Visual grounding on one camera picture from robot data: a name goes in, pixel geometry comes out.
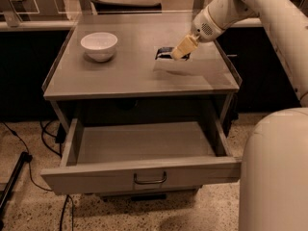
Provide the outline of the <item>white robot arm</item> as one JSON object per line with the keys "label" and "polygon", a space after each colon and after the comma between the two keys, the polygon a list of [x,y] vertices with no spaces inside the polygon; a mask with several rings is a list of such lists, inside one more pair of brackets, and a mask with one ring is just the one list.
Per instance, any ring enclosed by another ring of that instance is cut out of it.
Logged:
{"label": "white robot arm", "polygon": [[172,50],[173,59],[256,15],[281,64],[262,94],[293,102],[267,115],[245,144],[239,231],[308,231],[308,18],[290,0],[213,0]]}

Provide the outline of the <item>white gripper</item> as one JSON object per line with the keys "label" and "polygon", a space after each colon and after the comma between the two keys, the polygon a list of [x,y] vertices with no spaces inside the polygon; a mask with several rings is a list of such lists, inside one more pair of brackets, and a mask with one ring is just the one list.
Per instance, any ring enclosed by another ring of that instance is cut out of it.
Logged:
{"label": "white gripper", "polygon": [[214,41],[224,33],[209,13],[209,8],[203,9],[192,21],[192,34],[186,34],[172,49],[170,56],[177,61],[192,53],[200,42]]}

